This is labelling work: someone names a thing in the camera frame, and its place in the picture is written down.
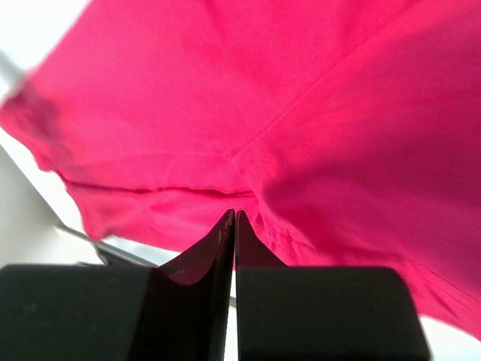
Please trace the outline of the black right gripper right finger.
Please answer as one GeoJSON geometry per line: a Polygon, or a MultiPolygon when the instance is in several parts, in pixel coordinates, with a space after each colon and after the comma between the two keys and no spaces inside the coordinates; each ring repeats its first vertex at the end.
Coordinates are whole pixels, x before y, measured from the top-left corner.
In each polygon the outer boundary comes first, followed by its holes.
{"type": "Polygon", "coordinates": [[[235,221],[242,360],[428,360],[403,279],[376,266],[288,266],[235,221]]]}

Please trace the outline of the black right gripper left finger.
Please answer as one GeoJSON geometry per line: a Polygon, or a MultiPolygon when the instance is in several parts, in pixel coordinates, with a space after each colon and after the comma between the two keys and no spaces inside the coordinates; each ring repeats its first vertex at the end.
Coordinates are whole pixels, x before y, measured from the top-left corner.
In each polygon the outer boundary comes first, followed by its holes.
{"type": "Polygon", "coordinates": [[[159,267],[6,265],[3,360],[221,360],[233,211],[159,267]]]}

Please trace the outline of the magenta t shirt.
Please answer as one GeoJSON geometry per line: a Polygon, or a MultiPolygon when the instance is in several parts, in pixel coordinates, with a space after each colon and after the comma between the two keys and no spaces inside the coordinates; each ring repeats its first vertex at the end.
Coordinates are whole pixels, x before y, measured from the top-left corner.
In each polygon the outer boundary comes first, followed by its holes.
{"type": "Polygon", "coordinates": [[[480,335],[478,1],[93,1],[1,126],[91,238],[181,252],[239,208],[480,335]]]}

